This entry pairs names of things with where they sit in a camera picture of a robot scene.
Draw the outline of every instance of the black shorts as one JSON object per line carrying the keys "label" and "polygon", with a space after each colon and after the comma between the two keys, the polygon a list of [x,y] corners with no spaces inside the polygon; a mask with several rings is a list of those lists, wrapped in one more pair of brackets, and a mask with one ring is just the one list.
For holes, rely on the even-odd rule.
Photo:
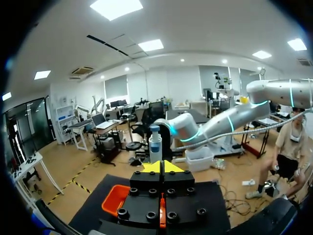
{"label": "black shorts", "polygon": [[294,172],[298,169],[298,161],[286,158],[284,155],[281,154],[278,154],[277,161],[279,166],[277,174],[279,174],[283,178],[288,178],[288,180],[290,180],[293,177]]}

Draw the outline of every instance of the tiled floor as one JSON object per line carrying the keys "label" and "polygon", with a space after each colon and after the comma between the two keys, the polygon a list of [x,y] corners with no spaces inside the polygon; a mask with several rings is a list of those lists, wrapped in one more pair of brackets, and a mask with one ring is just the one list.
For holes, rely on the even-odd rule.
{"label": "tiled floor", "polygon": [[[126,129],[126,126],[122,125],[120,129]],[[129,138],[129,134],[125,133],[126,139]],[[260,149],[263,135],[260,135],[257,139],[249,139],[251,145]],[[241,140],[241,136],[235,137],[238,141]],[[270,132],[268,144],[266,147],[266,154],[259,160],[256,159],[251,153],[246,152],[241,158],[237,156],[224,158],[227,162],[226,170],[218,171],[216,169],[209,169],[202,172],[193,173],[196,182],[219,180],[222,185],[222,191],[225,194],[225,188],[229,191],[225,195],[226,199],[239,199],[245,200],[245,193],[249,190],[255,189],[256,186],[242,186],[242,181],[254,179],[258,181],[259,165],[264,158],[271,157],[273,146],[277,138],[277,132],[274,130]],[[45,165],[50,171],[52,177],[57,184],[63,188],[71,179],[77,175],[86,165],[89,164],[86,169],[80,173],[74,180],[83,187],[89,189],[91,192],[96,188],[98,183],[103,179],[106,174],[116,175],[119,177],[130,178],[135,170],[142,170],[143,167],[135,167],[128,165],[128,159],[130,154],[126,151],[122,151],[113,162],[113,165],[102,164],[98,159],[92,161],[95,155],[91,153],[91,144],[87,141],[89,152],[77,150],[74,145],[57,145],[56,142],[43,148],[40,153],[44,157]],[[187,169],[185,163],[176,164],[182,169]],[[43,191],[41,195],[34,193],[36,197],[42,197],[46,203],[49,203],[57,194],[57,190],[52,186],[47,176],[43,173],[43,169],[38,166],[38,172],[40,173],[42,180],[39,182],[34,179],[34,182]],[[88,198],[89,193],[82,189],[80,186],[71,182],[65,189],[64,195],[57,196],[50,204],[51,210],[58,215],[64,222],[69,223],[75,213],[81,208],[85,200]],[[299,192],[298,198],[301,200],[305,195],[305,189]],[[261,210],[271,200],[270,197],[265,196],[258,200],[248,200],[248,203],[243,203],[238,206],[239,212],[245,214],[250,208],[250,213],[247,215],[240,215],[235,211],[228,211],[231,226],[234,227],[240,223],[243,223],[249,219],[256,209]]]}

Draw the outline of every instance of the yellow triangle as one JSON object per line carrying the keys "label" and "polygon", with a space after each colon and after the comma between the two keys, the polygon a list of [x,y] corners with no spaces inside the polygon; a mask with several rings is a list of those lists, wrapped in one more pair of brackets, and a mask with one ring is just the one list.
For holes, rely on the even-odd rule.
{"label": "yellow triangle", "polygon": [[184,172],[184,170],[180,169],[178,166],[173,165],[172,163],[170,163],[167,160],[164,160],[164,172],[165,173],[169,173],[170,171],[174,171],[174,172]]}
{"label": "yellow triangle", "polygon": [[154,171],[155,173],[160,173],[160,161],[157,161],[153,164],[151,163],[144,163],[144,169],[141,172],[150,172]]}

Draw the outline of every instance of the beige t-shirt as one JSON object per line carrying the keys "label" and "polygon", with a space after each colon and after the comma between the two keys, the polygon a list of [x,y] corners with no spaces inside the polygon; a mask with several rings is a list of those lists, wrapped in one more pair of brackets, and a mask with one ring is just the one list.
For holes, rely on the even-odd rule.
{"label": "beige t-shirt", "polygon": [[[298,137],[301,134],[301,138],[299,142],[294,142],[290,139],[290,135],[292,133],[293,136]],[[292,122],[285,124],[279,132],[278,138],[276,140],[276,145],[280,147],[280,154],[285,157],[299,161],[300,156],[298,153],[300,152],[301,156],[304,156],[306,153],[308,136],[302,126],[300,130],[294,128]]]}

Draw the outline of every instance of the water bottle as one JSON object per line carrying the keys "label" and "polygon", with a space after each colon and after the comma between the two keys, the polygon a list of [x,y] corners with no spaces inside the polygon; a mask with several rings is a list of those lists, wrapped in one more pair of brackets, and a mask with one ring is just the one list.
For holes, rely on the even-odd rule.
{"label": "water bottle", "polygon": [[162,137],[158,133],[159,126],[151,126],[152,135],[149,138],[150,163],[153,164],[162,160]]}

